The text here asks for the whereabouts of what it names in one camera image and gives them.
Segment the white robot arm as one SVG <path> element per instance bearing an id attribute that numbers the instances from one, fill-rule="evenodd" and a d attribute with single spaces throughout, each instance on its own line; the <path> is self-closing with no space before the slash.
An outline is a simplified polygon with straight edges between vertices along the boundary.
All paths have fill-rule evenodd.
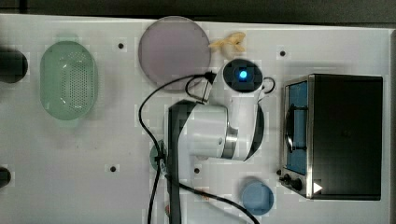
<path id="1" fill-rule="evenodd" d="M 192 186 L 194 157 L 246 161 L 262 143 L 259 66 L 234 59 L 211 75 L 209 82 L 207 104 L 181 100 L 164 117 L 170 224 L 182 224 L 180 189 Z"/>

